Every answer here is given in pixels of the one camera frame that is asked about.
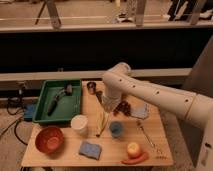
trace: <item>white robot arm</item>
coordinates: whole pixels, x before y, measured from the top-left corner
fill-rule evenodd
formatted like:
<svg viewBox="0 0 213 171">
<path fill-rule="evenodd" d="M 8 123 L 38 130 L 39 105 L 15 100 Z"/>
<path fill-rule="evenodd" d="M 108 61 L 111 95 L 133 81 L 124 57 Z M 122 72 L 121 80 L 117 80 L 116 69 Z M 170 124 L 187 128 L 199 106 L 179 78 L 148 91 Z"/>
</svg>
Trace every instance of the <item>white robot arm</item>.
<svg viewBox="0 0 213 171">
<path fill-rule="evenodd" d="M 131 78 L 130 73 L 131 68 L 128 64 L 119 63 L 103 74 L 104 108 L 112 111 L 124 92 L 174 113 L 178 118 L 203 129 L 205 132 L 196 171 L 212 170 L 213 99 L 194 92 L 139 81 Z"/>
</svg>

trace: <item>wooden table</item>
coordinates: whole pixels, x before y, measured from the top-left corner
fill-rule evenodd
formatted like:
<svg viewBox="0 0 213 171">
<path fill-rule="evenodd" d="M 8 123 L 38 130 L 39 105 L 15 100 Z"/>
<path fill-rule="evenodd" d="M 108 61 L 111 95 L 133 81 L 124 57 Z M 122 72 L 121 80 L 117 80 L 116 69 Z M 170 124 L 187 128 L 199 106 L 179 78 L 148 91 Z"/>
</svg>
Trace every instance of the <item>wooden table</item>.
<svg viewBox="0 0 213 171">
<path fill-rule="evenodd" d="M 101 81 L 96 81 L 97 91 L 103 90 L 104 85 Z M 143 132 L 136 125 L 136 118 L 126 117 L 119 113 L 116 117 L 110 114 L 108 123 L 97 138 L 97 115 L 103 112 L 103 109 L 95 95 L 90 95 L 86 87 L 87 82 L 83 81 L 82 114 L 89 119 L 89 135 L 82 138 L 77 135 L 71 127 L 61 128 L 64 134 L 64 144 L 57 153 L 46 155 L 39 152 L 35 147 L 35 137 L 42 129 L 35 124 L 32 134 L 22 160 L 22 166 L 25 167 L 102 167 L 102 166 L 126 166 L 121 163 L 123 158 L 127 157 L 126 145 L 128 142 L 137 141 L 141 147 L 149 153 L 150 158 L 137 166 L 168 166 L 173 164 L 170 148 L 161 122 L 158 108 L 148 104 L 149 117 L 142 120 L 144 129 L 150 138 L 156 144 L 156 148 L 161 149 L 163 158 L 157 158 L 156 149 L 152 148 L 144 136 Z M 141 107 L 144 101 L 133 96 L 126 96 L 126 101 L 132 108 Z M 109 132 L 109 123 L 112 120 L 121 121 L 124 125 L 124 134 L 119 139 L 113 139 Z M 100 160 L 94 160 L 79 155 L 78 150 L 82 140 L 102 146 Z"/>
</svg>

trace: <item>sponge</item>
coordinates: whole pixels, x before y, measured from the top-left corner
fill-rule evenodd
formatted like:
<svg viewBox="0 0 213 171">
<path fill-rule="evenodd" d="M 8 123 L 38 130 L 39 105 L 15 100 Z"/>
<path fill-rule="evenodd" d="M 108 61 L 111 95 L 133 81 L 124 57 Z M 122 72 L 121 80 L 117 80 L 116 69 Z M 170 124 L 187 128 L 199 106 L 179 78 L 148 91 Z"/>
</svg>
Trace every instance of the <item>sponge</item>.
<svg viewBox="0 0 213 171">
<path fill-rule="evenodd" d="M 98 144 L 91 144 L 87 141 L 83 141 L 81 143 L 79 154 L 84 155 L 89 158 L 94 158 L 96 160 L 99 160 L 100 154 L 101 154 L 102 148 Z"/>
</svg>

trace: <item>carrot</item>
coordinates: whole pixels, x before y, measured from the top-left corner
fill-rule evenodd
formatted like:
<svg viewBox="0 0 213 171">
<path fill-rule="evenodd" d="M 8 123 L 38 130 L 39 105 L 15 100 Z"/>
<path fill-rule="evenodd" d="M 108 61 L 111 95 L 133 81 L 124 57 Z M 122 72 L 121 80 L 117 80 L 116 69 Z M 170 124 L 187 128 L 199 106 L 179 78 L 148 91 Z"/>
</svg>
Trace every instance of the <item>carrot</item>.
<svg viewBox="0 0 213 171">
<path fill-rule="evenodd" d="M 138 158 L 135 158 L 135 159 L 123 159 L 121 162 L 123 164 L 133 165 L 133 164 L 141 163 L 141 162 L 147 160 L 148 158 L 149 158 L 149 154 L 147 152 L 144 152 Z"/>
</svg>

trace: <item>red bowl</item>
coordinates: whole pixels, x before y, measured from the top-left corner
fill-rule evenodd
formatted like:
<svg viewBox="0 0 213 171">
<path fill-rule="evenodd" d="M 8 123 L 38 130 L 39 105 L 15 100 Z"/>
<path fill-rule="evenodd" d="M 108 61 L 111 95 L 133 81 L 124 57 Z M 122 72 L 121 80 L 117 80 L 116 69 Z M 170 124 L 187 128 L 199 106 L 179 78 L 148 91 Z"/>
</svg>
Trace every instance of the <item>red bowl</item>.
<svg viewBox="0 0 213 171">
<path fill-rule="evenodd" d="M 56 151 L 63 142 L 63 133 L 57 126 L 48 126 L 36 136 L 36 148 L 43 153 L 50 154 Z"/>
</svg>

